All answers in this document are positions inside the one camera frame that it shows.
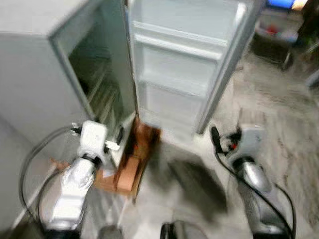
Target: floor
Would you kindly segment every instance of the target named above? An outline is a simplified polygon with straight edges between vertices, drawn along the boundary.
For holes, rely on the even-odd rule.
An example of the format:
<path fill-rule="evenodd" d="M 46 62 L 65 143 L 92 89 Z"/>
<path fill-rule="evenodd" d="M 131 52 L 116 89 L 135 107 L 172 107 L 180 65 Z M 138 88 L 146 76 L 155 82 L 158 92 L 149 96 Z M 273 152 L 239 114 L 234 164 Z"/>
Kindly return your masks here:
<path fill-rule="evenodd" d="M 319 94 L 310 92 L 304 82 L 297 64 L 282 72 L 248 52 L 210 124 L 222 134 L 238 123 L 266 129 L 268 137 L 259 160 L 295 203 L 297 238 L 312 239 L 319 231 Z M 236 182 L 218 164 L 213 151 L 208 131 L 192 140 L 165 132 L 145 170 L 136 201 L 125 202 L 122 217 L 112 216 L 114 199 L 94 191 L 83 238 L 97 238 L 99 228 L 119 220 L 125 239 L 157 239 L 162 223 L 183 220 L 209 239 L 251 239 Z M 291 218 L 287 202 L 281 201 Z"/>

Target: concrete floor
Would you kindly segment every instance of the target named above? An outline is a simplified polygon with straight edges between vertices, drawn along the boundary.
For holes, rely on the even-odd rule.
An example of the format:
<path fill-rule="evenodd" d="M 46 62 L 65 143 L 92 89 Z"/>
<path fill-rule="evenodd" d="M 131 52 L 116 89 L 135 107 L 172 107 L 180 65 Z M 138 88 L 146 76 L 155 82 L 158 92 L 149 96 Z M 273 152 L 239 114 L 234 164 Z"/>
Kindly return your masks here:
<path fill-rule="evenodd" d="M 282 72 L 248 53 L 239 66 L 243 69 L 233 74 L 211 124 L 221 133 L 238 122 L 266 128 L 260 160 L 295 203 L 297 238 L 316 238 L 318 98 L 305 87 L 298 64 Z M 281 201 L 290 219 L 288 203 Z M 175 220 L 196 224 L 210 239 L 252 238 L 236 182 L 216 162 L 208 131 L 189 141 L 163 135 L 121 226 L 125 239 L 159 238 L 162 223 Z"/>

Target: refrigerator door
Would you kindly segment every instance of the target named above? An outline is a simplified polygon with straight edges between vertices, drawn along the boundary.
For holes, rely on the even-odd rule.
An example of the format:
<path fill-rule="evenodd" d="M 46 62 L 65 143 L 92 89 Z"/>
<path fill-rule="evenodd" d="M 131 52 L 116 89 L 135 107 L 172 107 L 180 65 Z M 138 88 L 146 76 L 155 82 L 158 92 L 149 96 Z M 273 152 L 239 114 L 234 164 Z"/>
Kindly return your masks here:
<path fill-rule="evenodd" d="M 131 0 L 129 32 L 143 122 L 202 133 L 263 0 Z"/>

